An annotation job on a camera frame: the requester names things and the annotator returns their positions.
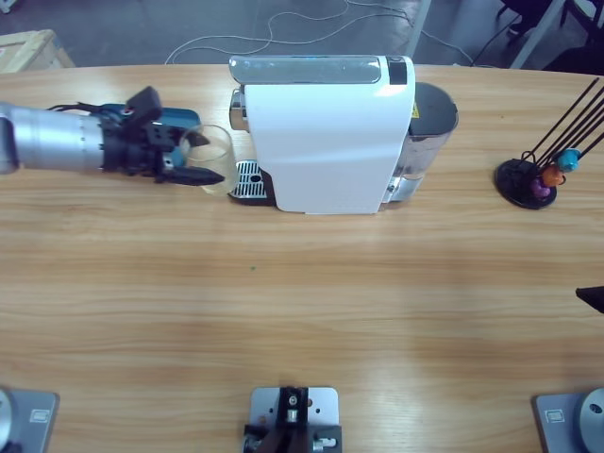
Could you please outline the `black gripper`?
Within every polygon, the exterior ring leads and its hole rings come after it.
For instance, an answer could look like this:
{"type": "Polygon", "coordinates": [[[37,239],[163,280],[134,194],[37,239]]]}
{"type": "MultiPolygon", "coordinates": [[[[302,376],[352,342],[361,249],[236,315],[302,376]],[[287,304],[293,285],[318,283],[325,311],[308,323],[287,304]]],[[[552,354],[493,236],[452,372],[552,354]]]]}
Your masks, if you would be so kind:
{"type": "Polygon", "coordinates": [[[184,146],[204,146],[210,140],[201,133],[185,133],[177,126],[132,126],[126,122],[102,118],[100,122],[103,143],[102,166],[106,173],[122,173],[127,176],[153,177],[156,183],[169,182],[185,186],[211,186],[222,183],[225,177],[203,167],[175,165],[173,152],[179,141],[184,146]]]}

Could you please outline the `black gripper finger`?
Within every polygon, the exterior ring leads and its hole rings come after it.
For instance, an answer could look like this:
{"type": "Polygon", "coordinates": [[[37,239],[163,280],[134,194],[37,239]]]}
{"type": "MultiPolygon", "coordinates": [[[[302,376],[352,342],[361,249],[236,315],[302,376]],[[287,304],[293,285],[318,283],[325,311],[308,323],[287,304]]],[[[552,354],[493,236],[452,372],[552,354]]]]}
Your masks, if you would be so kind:
{"type": "Polygon", "coordinates": [[[576,296],[599,313],[604,313],[604,287],[576,288],[576,296]]]}

